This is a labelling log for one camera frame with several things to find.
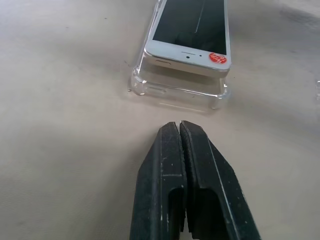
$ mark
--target transparent plastic case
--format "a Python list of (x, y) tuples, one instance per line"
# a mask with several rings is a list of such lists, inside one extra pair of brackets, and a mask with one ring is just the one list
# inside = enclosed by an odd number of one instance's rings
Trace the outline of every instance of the transparent plastic case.
[(139, 51), (135, 67), (128, 83), (128, 90), (137, 95), (158, 97), (160, 102), (176, 107), (193, 106), (207, 109), (221, 108), (229, 97), (226, 78), (184, 72), (150, 64), (146, 60), (144, 48), (148, 34), (157, 16), (161, 1), (157, 1), (147, 35)]

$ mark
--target phone side button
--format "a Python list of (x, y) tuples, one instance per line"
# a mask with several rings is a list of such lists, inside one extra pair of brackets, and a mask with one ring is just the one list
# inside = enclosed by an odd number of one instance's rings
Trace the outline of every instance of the phone side button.
[(162, 65), (171, 65), (170, 62), (166, 62), (166, 61), (156, 60), (155, 62), (156, 62), (157, 64), (162, 64)]

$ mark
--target white table surface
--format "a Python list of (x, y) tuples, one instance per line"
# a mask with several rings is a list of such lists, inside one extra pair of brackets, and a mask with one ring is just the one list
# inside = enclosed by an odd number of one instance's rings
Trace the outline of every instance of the white table surface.
[(180, 120), (232, 165), (263, 240), (320, 239), (319, 1), (229, 0), (232, 96), (212, 114), (127, 92), (153, 6), (0, 0), (0, 239), (129, 239), (137, 171)]

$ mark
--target white smartphone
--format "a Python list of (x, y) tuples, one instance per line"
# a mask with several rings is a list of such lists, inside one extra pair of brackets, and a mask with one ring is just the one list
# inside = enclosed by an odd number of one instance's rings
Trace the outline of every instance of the white smartphone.
[(223, 78), (231, 66), (226, 0), (162, 0), (144, 46), (152, 64)]

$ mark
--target phone screen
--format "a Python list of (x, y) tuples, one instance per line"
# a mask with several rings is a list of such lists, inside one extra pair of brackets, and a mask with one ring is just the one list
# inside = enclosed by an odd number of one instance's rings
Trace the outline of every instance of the phone screen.
[(167, 0), (153, 40), (226, 55), (224, 0)]

